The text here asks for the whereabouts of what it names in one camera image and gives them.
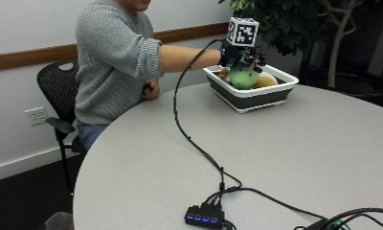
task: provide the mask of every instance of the electrical outlet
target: electrical outlet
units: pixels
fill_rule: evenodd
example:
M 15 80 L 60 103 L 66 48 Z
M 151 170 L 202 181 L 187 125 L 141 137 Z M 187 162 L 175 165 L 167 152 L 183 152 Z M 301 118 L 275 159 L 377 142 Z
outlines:
M 46 121 L 48 113 L 42 107 L 25 110 L 24 113 L 28 116 L 28 121 L 29 121 L 30 126 L 41 124 Z

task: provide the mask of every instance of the man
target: man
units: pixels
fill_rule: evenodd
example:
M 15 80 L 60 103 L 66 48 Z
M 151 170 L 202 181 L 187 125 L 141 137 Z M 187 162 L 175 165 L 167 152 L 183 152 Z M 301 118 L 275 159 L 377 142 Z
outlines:
M 165 73 L 180 72 L 200 52 L 153 39 L 143 13 L 149 3 L 150 0 L 97 0 L 80 14 L 76 115 L 80 140 L 88 150 L 106 126 L 139 99 L 158 96 L 157 79 Z M 215 65 L 220 57 L 218 50 L 207 49 L 191 70 Z

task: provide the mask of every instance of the white wall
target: white wall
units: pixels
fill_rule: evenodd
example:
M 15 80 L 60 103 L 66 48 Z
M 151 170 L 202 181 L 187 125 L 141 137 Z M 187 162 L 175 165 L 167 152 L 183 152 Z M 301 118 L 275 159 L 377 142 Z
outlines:
M 74 26 L 81 8 L 90 0 L 0 0 L 0 54 L 76 43 Z M 146 11 L 155 32 L 194 27 L 230 19 L 227 4 L 216 1 L 153 0 Z M 222 35 L 175 42 L 175 45 L 202 48 Z M 267 50 L 268 63 L 296 74 L 300 57 L 281 57 Z M 0 70 L 0 178 L 21 173 L 60 159 L 52 128 L 29 126 L 24 110 L 44 106 L 54 112 L 36 83 L 36 74 L 45 66 L 37 64 Z M 175 87 L 178 74 L 161 79 L 166 92 Z M 202 71 L 186 74 L 182 85 L 206 82 Z

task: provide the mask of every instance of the round table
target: round table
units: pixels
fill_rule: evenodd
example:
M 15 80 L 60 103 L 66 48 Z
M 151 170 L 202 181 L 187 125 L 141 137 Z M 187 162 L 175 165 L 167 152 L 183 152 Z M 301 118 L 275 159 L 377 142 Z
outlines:
M 220 176 L 178 131 L 173 101 L 170 91 L 141 103 L 95 141 L 80 167 L 76 230 L 200 229 L 184 224 L 184 212 L 218 191 Z M 295 85 L 285 103 L 238 114 L 203 83 L 178 89 L 176 111 L 191 140 L 243 187 L 327 218 L 383 208 L 381 107 Z M 223 195 L 222 210 L 238 230 L 292 230 L 317 220 L 247 191 Z M 366 218 L 350 223 L 381 229 Z

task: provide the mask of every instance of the chair backrest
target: chair backrest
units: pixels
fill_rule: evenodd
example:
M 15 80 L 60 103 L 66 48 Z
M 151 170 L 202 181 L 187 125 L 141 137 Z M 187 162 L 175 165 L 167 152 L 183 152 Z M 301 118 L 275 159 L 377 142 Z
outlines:
M 37 84 L 58 119 L 69 124 L 76 120 L 74 106 L 80 84 L 76 81 L 77 59 L 57 61 L 37 74 Z

